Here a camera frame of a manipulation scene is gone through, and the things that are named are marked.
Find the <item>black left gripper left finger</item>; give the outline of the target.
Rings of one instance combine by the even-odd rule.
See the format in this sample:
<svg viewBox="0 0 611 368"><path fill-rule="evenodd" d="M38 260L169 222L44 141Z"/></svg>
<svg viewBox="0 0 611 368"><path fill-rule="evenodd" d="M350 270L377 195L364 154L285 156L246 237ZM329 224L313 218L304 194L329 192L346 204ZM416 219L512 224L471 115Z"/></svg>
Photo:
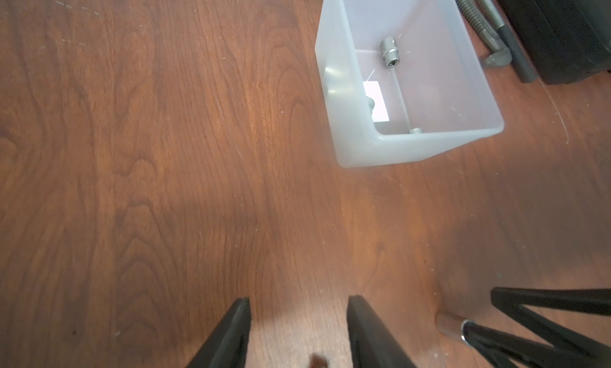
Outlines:
<svg viewBox="0 0 611 368"><path fill-rule="evenodd" d="M249 298L236 299L186 367L244 368L250 331Z"/></svg>

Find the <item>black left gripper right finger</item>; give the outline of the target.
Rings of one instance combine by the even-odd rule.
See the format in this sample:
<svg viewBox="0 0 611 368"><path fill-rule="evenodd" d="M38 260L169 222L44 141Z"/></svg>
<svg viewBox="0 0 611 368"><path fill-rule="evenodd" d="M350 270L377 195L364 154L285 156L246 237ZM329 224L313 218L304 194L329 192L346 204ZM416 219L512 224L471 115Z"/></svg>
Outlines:
<svg viewBox="0 0 611 368"><path fill-rule="evenodd" d="M354 367L416 368L363 296L348 298L347 325Z"/></svg>

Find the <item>long silver socket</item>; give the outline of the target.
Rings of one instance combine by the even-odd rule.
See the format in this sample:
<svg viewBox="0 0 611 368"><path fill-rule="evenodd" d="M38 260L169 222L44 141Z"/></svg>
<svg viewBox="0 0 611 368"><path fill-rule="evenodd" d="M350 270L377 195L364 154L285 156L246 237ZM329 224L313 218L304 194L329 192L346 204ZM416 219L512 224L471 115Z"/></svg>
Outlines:
<svg viewBox="0 0 611 368"><path fill-rule="evenodd" d="M449 312L438 312L434 322L439 333L469 346L464 329L472 320Z"/></svg>

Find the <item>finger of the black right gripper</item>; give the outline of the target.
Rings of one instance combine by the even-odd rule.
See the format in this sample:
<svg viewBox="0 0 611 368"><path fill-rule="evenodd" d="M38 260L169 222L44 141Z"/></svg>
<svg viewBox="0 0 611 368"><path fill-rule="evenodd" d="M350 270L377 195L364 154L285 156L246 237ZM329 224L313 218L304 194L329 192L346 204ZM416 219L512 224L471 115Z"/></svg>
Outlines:
<svg viewBox="0 0 611 368"><path fill-rule="evenodd" d="M522 289L494 288L493 306L554 347L566 351L609 351L606 344L558 325L533 312L530 306L610 316L610 290L597 289Z"/></svg>
<svg viewBox="0 0 611 368"><path fill-rule="evenodd" d="M467 322L463 339L493 367L610 367L610 358L593 357L513 336Z"/></svg>

